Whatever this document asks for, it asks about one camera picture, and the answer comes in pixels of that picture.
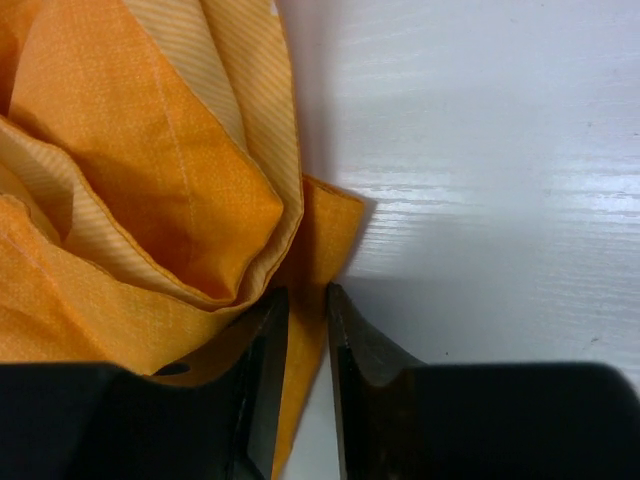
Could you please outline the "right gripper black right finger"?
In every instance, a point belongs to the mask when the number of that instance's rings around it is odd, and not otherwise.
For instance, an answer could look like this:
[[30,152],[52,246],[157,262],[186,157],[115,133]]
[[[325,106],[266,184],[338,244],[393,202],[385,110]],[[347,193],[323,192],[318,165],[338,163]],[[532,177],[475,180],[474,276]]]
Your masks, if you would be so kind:
[[593,362],[428,364],[327,289],[344,479],[635,479],[639,397]]

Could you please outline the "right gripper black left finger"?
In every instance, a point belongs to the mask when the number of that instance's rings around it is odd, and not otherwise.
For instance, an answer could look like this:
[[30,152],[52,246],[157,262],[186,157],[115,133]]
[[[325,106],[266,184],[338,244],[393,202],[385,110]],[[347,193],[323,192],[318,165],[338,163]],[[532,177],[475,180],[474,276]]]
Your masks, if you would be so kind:
[[187,363],[143,377],[108,363],[1,367],[5,479],[267,479],[288,340],[278,288],[224,331],[232,363],[186,384]]

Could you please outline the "orange cartoon mouse cloth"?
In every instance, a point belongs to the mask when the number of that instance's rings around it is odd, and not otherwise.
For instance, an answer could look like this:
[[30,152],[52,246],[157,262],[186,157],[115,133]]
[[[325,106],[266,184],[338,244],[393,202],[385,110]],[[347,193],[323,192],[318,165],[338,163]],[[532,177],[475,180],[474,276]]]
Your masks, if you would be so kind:
[[275,2],[2,3],[3,360],[184,360],[195,382],[285,286],[280,474],[363,212],[302,170]]

